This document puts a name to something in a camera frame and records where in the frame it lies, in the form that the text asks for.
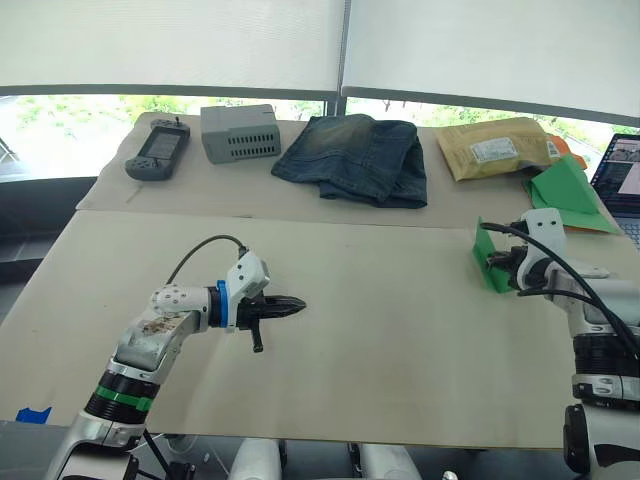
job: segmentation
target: beige table surface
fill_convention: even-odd
[[[264,322],[260,355],[247,332],[188,339],[152,431],[561,447],[574,401],[564,313],[485,289],[463,229],[77,212],[0,327],[0,418],[52,406],[49,423],[69,424],[149,294],[219,233],[266,260],[267,294],[308,308]],[[224,277],[236,252],[219,243],[178,282]],[[569,255],[640,283],[625,237],[572,234]]]
[[[202,147],[199,116],[181,117],[191,127],[191,139],[174,176],[166,182],[143,183],[124,172],[124,162],[138,153],[154,118],[173,117],[141,115],[114,160],[78,205],[79,209],[468,228],[479,215],[515,219],[531,208],[521,187],[526,178],[522,173],[454,182],[430,128],[418,129],[427,170],[429,205],[417,210],[380,209],[346,200],[321,199],[315,185],[294,184],[271,175],[276,157],[213,165]],[[284,152],[306,122],[278,124]]]

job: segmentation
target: vented gray box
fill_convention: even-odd
[[[200,126],[211,163],[280,155],[280,130],[271,105],[202,107]]]

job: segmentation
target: green stripe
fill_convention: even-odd
[[[113,400],[114,402],[124,403],[125,405],[136,407],[136,410],[140,410],[141,412],[148,412],[149,410],[151,410],[151,404],[153,403],[152,398],[134,397],[133,395],[118,393],[100,385],[98,385],[98,388],[96,388],[96,395],[108,400]]]

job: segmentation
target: green paper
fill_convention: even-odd
[[[562,218],[562,223],[569,227],[586,228],[589,230],[598,230],[601,232],[618,233],[617,227],[611,225],[609,220],[604,217],[599,211],[596,213],[583,213],[567,210],[566,208],[559,208],[555,205],[551,205],[542,198],[538,189],[529,183],[526,185],[529,196],[531,197],[531,203],[535,208],[557,208]]]
[[[595,192],[571,155],[563,156],[532,182],[548,205],[573,212],[598,213]]]
[[[508,285],[509,274],[497,268],[492,268],[491,270],[487,268],[487,257],[496,251],[496,247],[493,245],[489,232],[484,228],[480,228],[480,224],[483,221],[482,217],[478,217],[476,242],[473,244],[473,256],[480,266],[480,271],[487,286],[498,293],[505,293],[513,290]]]

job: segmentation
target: cardboard sheet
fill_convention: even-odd
[[[68,425],[115,344],[183,254],[237,235],[265,259],[269,294],[308,308],[247,332],[189,338],[151,431],[474,447],[560,448],[573,352],[564,313],[497,295],[473,231],[186,215],[78,212],[0,327],[0,418],[52,407]],[[236,251],[198,252],[179,274],[211,285]],[[569,236],[569,256],[640,283],[622,236]]]

